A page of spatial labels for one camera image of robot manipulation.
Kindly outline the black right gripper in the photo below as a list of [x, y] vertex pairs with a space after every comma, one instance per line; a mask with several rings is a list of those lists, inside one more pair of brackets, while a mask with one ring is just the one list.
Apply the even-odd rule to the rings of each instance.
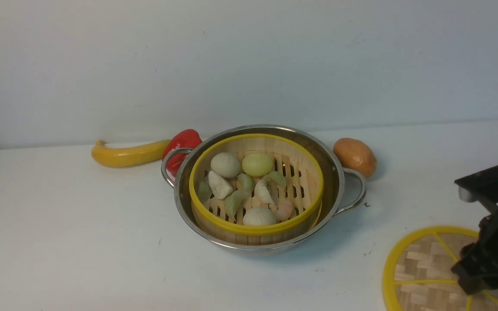
[[490, 215], [480, 221], [477, 243], [464, 246], [450, 269], [466, 295], [498, 289], [498, 205], [492, 207]]

